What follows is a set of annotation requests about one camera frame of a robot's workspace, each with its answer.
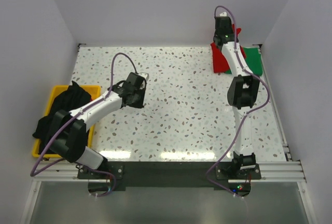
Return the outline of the red polo shirt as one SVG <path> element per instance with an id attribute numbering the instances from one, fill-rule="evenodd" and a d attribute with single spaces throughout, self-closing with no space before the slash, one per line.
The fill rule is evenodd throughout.
<path id="1" fill-rule="evenodd" d="M 226 58 L 222 55 L 221 51 L 216 47 L 214 43 L 211 43 L 210 46 L 212 49 L 213 72 L 231 74 L 228 62 Z"/>

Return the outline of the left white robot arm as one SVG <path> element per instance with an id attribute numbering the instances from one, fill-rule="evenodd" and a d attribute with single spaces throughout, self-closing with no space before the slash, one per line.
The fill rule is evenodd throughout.
<path id="1" fill-rule="evenodd" d="M 89 148 L 85 138 L 90 128 L 102 118 L 124 107 L 143 108 L 148 73 L 131 72 L 127 79 L 113 85 L 90 103 L 55 113 L 47 134 L 46 148 L 70 163 L 89 167 L 95 178 L 107 174 L 107 159 Z"/>

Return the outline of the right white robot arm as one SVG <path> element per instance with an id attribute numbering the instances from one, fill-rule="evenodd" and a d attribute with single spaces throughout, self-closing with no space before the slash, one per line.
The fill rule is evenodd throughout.
<path id="1" fill-rule="evenodd" d="M 236 32 L 232 27 L 231 19 L 225 12 L 215 17 L 213 42 L 225 57 L 233 76 L 227 92 L 227 100 L 233 109 L 236 136 L 233 158 L 227 173 L 242 179 L 256 166 L 251 119 L 248 112 L 252 110 L 256 102 L 260 81 L 252 76 L 252 71 L 247 66 Z"/>

